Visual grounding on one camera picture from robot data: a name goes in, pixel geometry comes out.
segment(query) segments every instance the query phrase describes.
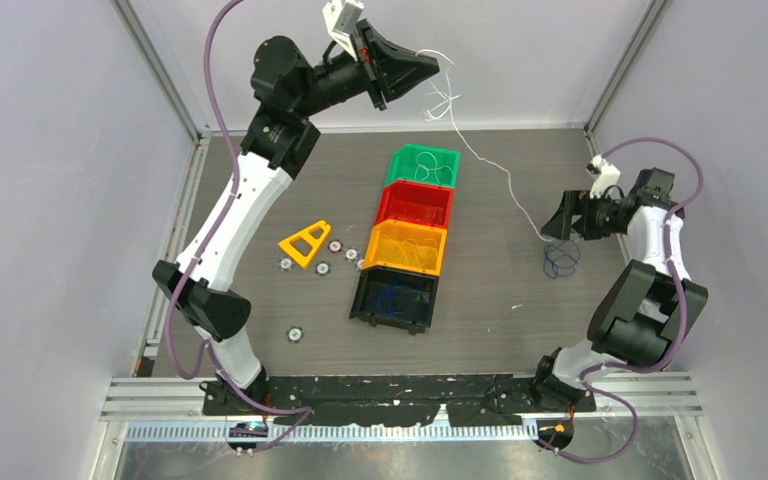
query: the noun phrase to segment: green bin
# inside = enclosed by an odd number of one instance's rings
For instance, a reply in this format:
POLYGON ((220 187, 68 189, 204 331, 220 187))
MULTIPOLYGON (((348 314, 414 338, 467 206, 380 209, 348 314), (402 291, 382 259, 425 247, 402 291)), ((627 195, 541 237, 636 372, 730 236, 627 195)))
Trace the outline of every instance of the green bin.
POLYGON ((437 187, 455 188, 461 152, 422 145, 405 145, 393 154, 387 181, 425 183, 437 187))

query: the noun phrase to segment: black bin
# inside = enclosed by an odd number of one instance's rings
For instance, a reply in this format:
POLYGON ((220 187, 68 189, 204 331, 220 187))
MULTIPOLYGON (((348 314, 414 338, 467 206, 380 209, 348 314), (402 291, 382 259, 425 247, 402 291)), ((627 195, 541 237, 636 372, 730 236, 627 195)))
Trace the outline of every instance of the black bin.
POLYGON ((416 335, 431 327, 439 277, 389 267, 370 267, 358 280, 349 318, 389 325, 416 335))

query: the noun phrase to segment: plastic bin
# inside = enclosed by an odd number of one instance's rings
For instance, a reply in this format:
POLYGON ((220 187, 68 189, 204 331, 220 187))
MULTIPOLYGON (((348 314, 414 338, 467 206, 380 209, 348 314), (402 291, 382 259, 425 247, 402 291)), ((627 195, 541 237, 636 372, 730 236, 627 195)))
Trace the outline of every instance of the plastic bin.
POLYGON ((439 276, 445 247, 445 229, 384 220, 372 228, 364 269, 382 266, 439 276))
POLYGON ((375 224, 400 220, 447 229, 454 198, 450 188, 397 180, 384 189, 375 224))
POLYGON ((411 335, 431 327, 439 278, 387 267, 361 272, 349 318, 389 325, 411 335))
POLYGON ((390 185, 396 180, 407 180, 455 188, 460 158, 461 153, 454 150, 405 145, 393 154, 384 185, 390 185))

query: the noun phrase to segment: metal floor panel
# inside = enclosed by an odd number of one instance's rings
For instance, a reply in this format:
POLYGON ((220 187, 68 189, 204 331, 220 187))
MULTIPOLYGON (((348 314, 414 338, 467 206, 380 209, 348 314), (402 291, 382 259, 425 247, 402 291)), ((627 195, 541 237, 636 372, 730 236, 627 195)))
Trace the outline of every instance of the metal floor panel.
MULTIPOLYGON (((465 135, 480 154, 510 169, 514 191, 538 226, 557 209, 564 190, 592 183, 580 130, 465 135)), ((214 138, 188 237, 224 188, 229 162, 224 142, 214 138)), ((455 133, 328 134, 267 214, 232 290, 252 302, 249 337, 271 374, 533 373, 542 355, 583 337, 623 267, 615 239, 580 242, 575 276, 552 280, 543 273, 543 245, 511 200, 504 173, 476 160, 455 133), (358 272, 324 248, 318 259, 333 267, 326 277, 277 266, 283 256, 278 241, 317 220, 331 223, 331 238, 363 252, 390 156, 406 143, 462 152, 432 327, 415 337, 349 320, 358 272), (301 343, 287 341, 291 326, 304 328, 301 343)), ((199 337, 180 318, 173 333, 182 362, 191 365, 199 337)), ((211 372, 203 367, 201 374, 211 372)), ((153 375, 174 376, 162 343, 153 375)))
MULTIPOLYGON (((625 441, 627 418, 576 418, 569 451, 606 455, 625 441)), ((581 465, 530 441, 286 444, 241 457, 222 443, 125 444, 117 479, 281 480, 684 480, 692 479, 675 421, 641 419, 634 446, 622 457, 581 465), (196 471, 205 462, 211 465, 196 471)))

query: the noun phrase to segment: white wall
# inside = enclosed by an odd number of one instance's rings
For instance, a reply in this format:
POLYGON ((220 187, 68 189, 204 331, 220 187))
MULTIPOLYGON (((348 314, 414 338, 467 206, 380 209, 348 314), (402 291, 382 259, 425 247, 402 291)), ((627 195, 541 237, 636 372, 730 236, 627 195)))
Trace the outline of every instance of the white wall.
MULTIPOLYGON (((133 0, 176 86, 200 124, 216 129, 202 80, 207 29, 226 0, 133 0)), ((325 0, 250 0, 223 22, 214 78, 232 129, 245 129, 257 107, 249 79, 260 42, 292 38, 319 62, 330 40, 325 0)), ((431 48, 457 63, 452 71, 458 123, 464 127, 583 125, 622 56, 647 0, 367 0, 365 16, 387 39, 431 48)), ((442 75, 438 82, 444 84, 442 75)), ((318 127, 428 127, 418 87, 383 112, 368 98, 323 112, 318 127)))
MULTIPOLYGON (((680 363, 689 368, 735 479, 768 478, 768 2, 673 2, 608 112, 598 141, 656 135, 698 155, 706 190, 688 208, 685 264, 710 289, 680 363)), ((663 147, 617 154, 674 170, 663 147)))
POLYGON ((109 2, 0 0, 0 479, 88 475, 189 151, 109 2))

